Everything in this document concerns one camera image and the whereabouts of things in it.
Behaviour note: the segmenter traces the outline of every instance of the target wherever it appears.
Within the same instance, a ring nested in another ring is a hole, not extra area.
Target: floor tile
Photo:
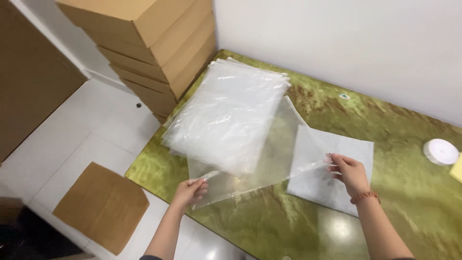
[[[47,118],[3,162],[0,181],[29,202],[89,134],[72,118]]]
[[[123,176],[135,158],[135,155],[126,150],[95,134],[90,134],[43,186],[33,201],[53,211],[92,161]]]
[[[198,224],[181,260],[252,259],[221,236]]]
[[[164,216],[168,207],[166,202],[151,193],[145,191],[145,194],[148,197],[150,205],[140,220],[140,223],[130,238],[130,241],[128,241],[124,250],[122,250],[118,256],[114,256],[94,241],[90,241],[85,249],[101,260],[138,260],[146,251],[146,248],[151,242],[160,220]],[[181,259],[181,256],[193,236],[197,225],[198,224],[188,216],[183,216],[180,224],[180,232],[178,235],[174,259]]]
[[[52,227],[57,231],[67,237],[72,241],[76,246],[84,248],[90,239],[82,234],[80,231],[72,228],[71,226],[64,223],[62,220],[58,219],[51,211],[45,209],[40,204],[34,203],[31,201],[28,203],[28,207],[34,211],[39,217],[48,222]]]
[[[136,96],[127,94],[95,130],[102,138],[138,155],[160,127],[159,121]]]
[[[93,131],[125,95],[130,94],[91,79],[58,107],[54,114],[72,118],[74,122]]]

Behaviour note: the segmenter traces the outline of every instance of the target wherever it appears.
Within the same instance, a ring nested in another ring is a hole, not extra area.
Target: left hand
[[[207,192],[207,188],[207,181],[203,178],[195,181],[185,180],[178,184],[171,205],[177,205],[185,209],[188,205],[196,204],[202,199],[202,195]]]

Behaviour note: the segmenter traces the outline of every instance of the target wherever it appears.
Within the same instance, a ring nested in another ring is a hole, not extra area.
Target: table surface
[[[312,128],[372,141],[372,189],[401,238],[418,259],[462,259],[462,183],[449,166],[427,160],[423,145],[445,139],[462,149],[462,129],[411,110],[220,50],[248,65],[286,72],[287,91]],[[197,79],[180,108],[200,85]],[[347,94],[349,100],[339,94]],[[160,144],[161,127],[125,176],[166,202],[188,179],[186,159]],[[261,260],[368,259],[359,219],[285,193],[287,181],[188,211],[187,215]]]

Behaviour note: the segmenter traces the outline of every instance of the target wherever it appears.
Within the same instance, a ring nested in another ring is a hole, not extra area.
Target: beaded bracelet
[[[378,197],[377,193],[375,192],[364,192],[359,195],[354,196],[353,198],[350,199],[351,204],[356,204],[358,200],[366,197],[376,197],[378,199],[378,203],[381,204],[382,202],[380,201],[380,198]]]

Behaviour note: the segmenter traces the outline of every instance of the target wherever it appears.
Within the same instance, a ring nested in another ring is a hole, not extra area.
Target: roll of tape
[[[443,139],[431,139],[424,145],[425,156],[438,165],[455,164],[459,159],[459,150]]]

